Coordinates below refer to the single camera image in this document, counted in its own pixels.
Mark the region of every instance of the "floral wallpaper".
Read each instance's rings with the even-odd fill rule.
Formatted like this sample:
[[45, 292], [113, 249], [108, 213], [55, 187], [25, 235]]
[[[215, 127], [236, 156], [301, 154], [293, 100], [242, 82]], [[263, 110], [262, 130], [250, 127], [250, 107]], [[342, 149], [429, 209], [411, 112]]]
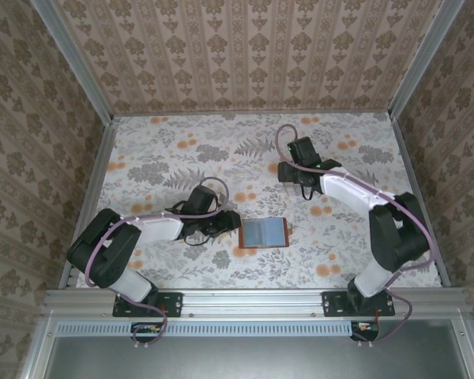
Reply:
[[[242, 218], [286, 217], [290, 246], [239, 248], [237, 231], [198, 247], [183, 241], [136, 246], [130, 266], [163, 288], [346, 287], [371, 259], [368, 222], [327, 196], [305, 201], [277, 181], [274, 136], [292, 123], [323, 159], [340, 161], [367, 182], [411, 191], [387, 113], [240, 114], [125, 117], [100, 194], [99, 209], [124, 215], [160, 212], [205, 176], [230, 188], [229, 209]], [[285, 133], [286, 143], [292, 133]], [[207, 182], [217, 193], [218, 182]], [[79, 278], [79, 287], [84, 280]], [[411, 272], [400, 287], [440, 286], [437, 270]]]
[[0, 377], [58, 286], [102, 126], [28, 1], [0, 1]]
[[474, 1], [465, 1], [399, 123], [454, 285], [474, 315]]
[[384, 109], [442, 0], [55, 0], [115, 114]]

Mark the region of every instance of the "patterned wall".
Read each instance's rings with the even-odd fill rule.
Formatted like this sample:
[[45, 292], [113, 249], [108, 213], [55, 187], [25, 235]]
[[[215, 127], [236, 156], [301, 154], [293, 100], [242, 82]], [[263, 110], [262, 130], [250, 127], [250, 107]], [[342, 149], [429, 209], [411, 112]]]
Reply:
[[474, 1], [466, 1], [399, 120], [455, 285], [474, 314]]
[[442, 0], [55, 0], [116, 114], [386, 108]]
[[0, 0], [0, 377], [58, 285], [101, 133], [37, 12]]

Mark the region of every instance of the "small book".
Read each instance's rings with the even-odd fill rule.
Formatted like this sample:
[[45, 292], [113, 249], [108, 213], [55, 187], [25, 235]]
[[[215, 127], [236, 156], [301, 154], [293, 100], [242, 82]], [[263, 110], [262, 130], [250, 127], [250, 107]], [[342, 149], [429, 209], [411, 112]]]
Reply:
[[239, 228], [240, 249], [288, 247], [288, 223], [284, 217], [243, 220]]

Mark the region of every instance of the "floral tablecloth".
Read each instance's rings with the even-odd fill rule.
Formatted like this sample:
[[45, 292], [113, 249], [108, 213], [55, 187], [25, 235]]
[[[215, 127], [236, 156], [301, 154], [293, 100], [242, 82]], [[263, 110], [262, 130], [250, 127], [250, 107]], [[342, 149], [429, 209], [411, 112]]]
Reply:
[[[236, 231], [190, 247], [137, 245], [130, 266], [163, 288], [345, 287], [371, 259], [365, 219], [327, 196], [305, 201], [277, 181], [274, 135], [291, 123], [323, 159], [394, 193], [411, 191], [386, 113], [237, 114], [129, 117], [118, 133], [98, 209], [158, 212], [188, 198], [205, 176], [230, 187], [242, 218], [286, 217], [290, 246], [241, 250]], [[283, 146], [292, 139], [285, 132]], [[208, 182], [223, 192], [218, 182]], [[77, 285], [83, 287], [80, 277]], [[397, 287], [439, 287], [437, 269], [409, 272]]]

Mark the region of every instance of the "gray leaf pattern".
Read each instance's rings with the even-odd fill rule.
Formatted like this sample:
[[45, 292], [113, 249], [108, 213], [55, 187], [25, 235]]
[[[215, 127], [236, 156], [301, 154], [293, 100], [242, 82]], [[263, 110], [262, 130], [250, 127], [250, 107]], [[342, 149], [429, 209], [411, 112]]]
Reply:
[[[231, 191], [227, 209], [242, 218], [286, 217], [290, 234], [289, 247], [270, 250], [240, 249], [237, 231], [203, 246], [139, 244], [131, 267], [163, 288], [345, 287], [371, 259], [367, 221], [333, 198], [305, 201], [277, 181], [280, 157], [273, 141], [287, 123], [297, 126], [299, 137], [310, 137], [324, 159], [341, 162], [366, 182], [393, 193], [411, 190], [386, 113], [123, 118], [99, 208], [123, 216], [159, 212], [186, 200], [204, 177], [216, 176]], [[280, 136], [285, 152], [292, 138], [289, 131]], [[218, 182], [205, 185], [224, 192]], [[462, 212], [471, 214], [473, 201]], [[84, 286], [81, 278], [78, 285]], [[397, 282], [438, 285], [434, 268]]]

